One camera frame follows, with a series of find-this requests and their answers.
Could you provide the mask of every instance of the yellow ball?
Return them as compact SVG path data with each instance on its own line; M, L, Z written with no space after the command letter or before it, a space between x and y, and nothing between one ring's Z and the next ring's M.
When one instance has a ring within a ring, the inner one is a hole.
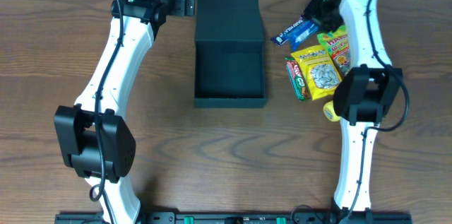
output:
M333 101L327 102L323 106L323 113L325 114L326 118L328 118L332 122L339 122L340 117L336 115L334 112L334 106Z

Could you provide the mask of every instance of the green connector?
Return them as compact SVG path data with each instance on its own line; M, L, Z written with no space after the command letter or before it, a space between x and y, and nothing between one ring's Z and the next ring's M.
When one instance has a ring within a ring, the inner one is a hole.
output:
M185 217L184 218L184 224L194 224L195 219L193 217Z
M276 224L285 224L285 218L276 218Z

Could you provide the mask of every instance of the yellow snack bag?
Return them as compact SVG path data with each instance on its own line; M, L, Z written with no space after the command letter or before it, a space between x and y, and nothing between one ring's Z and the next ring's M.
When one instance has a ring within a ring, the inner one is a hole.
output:
M350 48L348 46L347 31L342 25L334 33L320 33L317 35L320 45L330 54L335 64L344 75L350 67Z
M292 56L302 70L312 100L334 94L341 79L330 55L321 45L294 52Z

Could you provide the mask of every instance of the red candy wrapper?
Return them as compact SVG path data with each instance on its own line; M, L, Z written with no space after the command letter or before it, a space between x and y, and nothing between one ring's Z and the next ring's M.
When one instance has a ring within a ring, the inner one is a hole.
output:
M299 101L309 99L308 90L304 83L302 72L299 70L298 64L292 57L288 57L286 60L287 72L289 73L290 82L294 88L295 95Z

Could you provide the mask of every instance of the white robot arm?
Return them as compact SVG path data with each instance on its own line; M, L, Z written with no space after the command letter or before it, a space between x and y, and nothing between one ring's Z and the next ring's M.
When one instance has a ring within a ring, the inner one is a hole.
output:
M360 67L365 64L369 68L382 69L383 66L373 56L369 34L367 32L366 9L369 0L342 0L339 12L347 26L347 36L350 46L351 67ZM381 39L379 22L376 14L376 0L370 4L370 23L374 41L379 56L385 64L391 65ZM372 148L375 142L376 131L370 130L366 138L362 184L357 192L360 165L362 158L363 133L367 127L375 126L373 122L357 122L350 125L345 118L340 119L342 129L342 154L340 160L339 183L334 193L334 199L340 208L348 208L353 204L355 194L358 193L354 211L365 211L371 208L369 197L369 180L372 160Z
M74 103L74 105L81 105L85 111L94 112L95 92L117 44L119 24L118 18L112 19L107 46L99 64L88 86ZM115 115L121 116L124 121L126 120L127 102L133 82L140 64L146 52L152 47L153 42L154 33L151 24L142 23L140 18L124 16L123 46L119 49L102 90L101 113L110 109L114 111ZM87 177L86 181L91 186L95 186L100 183L100 178L91 176ZM119 178L117 183L107 180L105 182L105 193L108 195L107 201L114 219L113 223L136 222L140 210L140 200L133 192L130 174ZM108 206L105 205L104 199L100 199L100 203L104 213L107 213ZM104 214L103 218L106 222L111 223L108 214Z
M133 224L138 219L141 204L133 192L129 175L135 140L125 124L129 94L140 64L153 46L166 16L193 16L194 6L195 0L114 1L107 45L93 77L74 107L60 106L56 111L54 123L66 166L73 167L78 176L84 177L96 194L100 193L101 174L106 177L100 196L105 222ZM113 58L121 35L120 18L124 26L123 37ZM102 119L97 118L95 111L97 91L101 96L97 107ZM99 128L102 137L85 129L95 124L96 118L101 121L96 124L96 132ZM105 172L100 168L102 161L96 139L103 142Z

